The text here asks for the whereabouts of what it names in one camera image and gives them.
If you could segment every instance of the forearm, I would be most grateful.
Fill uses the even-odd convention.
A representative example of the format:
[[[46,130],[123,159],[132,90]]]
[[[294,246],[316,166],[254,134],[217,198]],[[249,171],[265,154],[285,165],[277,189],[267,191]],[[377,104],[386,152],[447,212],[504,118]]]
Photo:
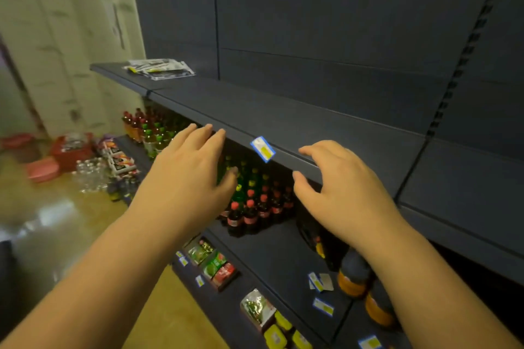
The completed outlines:
[[[521,348],[433,246],[408,224],[362,248],[411,343],[419,348]]]
[[[4,341],[11,347],[121,347],[184,240],[147,215],[124,214]]]

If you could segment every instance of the floor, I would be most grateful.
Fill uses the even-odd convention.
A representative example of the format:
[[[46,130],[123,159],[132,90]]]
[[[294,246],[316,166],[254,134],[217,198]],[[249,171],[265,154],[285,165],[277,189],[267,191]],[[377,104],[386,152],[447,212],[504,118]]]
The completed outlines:
[[[23,311],[35,306],[125,209],[105,193],[80,193],[70,174],[33,184],[10,154],[0,154],[0,240],[13,242]],[[173,347],[227,345],[166,267],[124,348]]]

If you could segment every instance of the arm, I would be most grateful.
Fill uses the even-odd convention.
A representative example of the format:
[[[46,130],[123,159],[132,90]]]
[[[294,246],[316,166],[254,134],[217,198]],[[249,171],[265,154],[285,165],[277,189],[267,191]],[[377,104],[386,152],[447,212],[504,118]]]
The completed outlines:
[[[216,186],[225,139],[211,126],[180,132],[157,157],[128,211],[4,340],[9,348],[121,347],[160,274],[192,234],[223,210],[236,187]]]
[[[415,348],[522,348],[402,218],[376,174],[357,155],[333,141],[300,152],[313,157],[324,185],[317,193],[304,175],[294,172],[297,197],[369,262]]]

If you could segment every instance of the person's left hand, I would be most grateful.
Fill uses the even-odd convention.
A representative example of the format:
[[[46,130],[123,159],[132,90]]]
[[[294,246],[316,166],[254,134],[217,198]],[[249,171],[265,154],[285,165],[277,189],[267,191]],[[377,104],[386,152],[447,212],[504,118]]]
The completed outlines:
[[[212,125],[189,125],[157,156],[129,211],[161,228],[197,233],[226,207],[237,181],[230,169],[217,186],[217,165],[225,130],[211,136]]]

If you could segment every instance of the red box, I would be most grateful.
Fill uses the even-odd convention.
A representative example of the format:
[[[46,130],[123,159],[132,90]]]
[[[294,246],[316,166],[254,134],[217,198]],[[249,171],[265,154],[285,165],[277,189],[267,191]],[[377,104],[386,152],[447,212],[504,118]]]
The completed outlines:
[[[66,141],[66,137],[58,137],[53,146],[49,151],[49,154],[55,158],[60,166],[60,171],[62,173],[67,173],[76,170],[76,161],[77,160],[88,160],[93,158],[93,133],[86,133],[88,142],[81,149],[75,149],[74,151],[62,152],[62,145]]]

